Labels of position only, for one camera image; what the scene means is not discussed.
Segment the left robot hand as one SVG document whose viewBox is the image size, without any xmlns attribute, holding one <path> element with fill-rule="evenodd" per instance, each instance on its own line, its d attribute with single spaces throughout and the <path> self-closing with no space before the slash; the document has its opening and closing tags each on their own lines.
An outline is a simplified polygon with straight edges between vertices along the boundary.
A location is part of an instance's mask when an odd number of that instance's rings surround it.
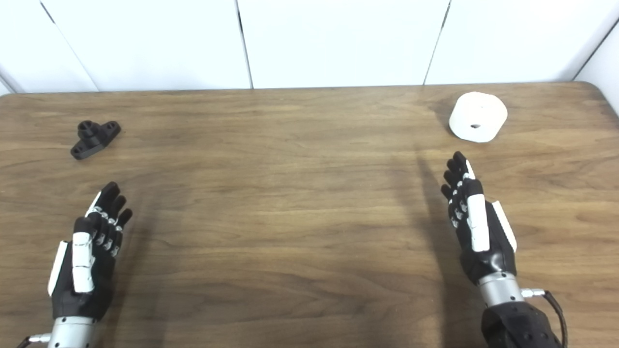
<svg viewBox="0 0 619 348">
<path fill-rule="evenodd" d="M 76 218 L 70 240 L 62 240 L 48 282 L 52 317 L 100 321 L 114 297 L 113 275 L 131 209 L 119 185 L 110 181 L 86 213 Z"/>
</svg>

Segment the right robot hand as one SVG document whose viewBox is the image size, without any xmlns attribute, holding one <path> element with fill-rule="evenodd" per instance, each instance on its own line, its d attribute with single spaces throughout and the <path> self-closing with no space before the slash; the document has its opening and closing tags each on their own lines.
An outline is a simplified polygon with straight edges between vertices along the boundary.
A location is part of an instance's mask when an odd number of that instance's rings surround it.
<svg viewBox="0 0 619 348">
<path fill-rule="evenodd" d="M 457 151 L 447 161 L 441 192 L 461 247 L 460 264 L 477 284 L 493 273 L 516 275 L 517 242 L 500 201 L 486 199 L 468 158 Z"/>
</svg>

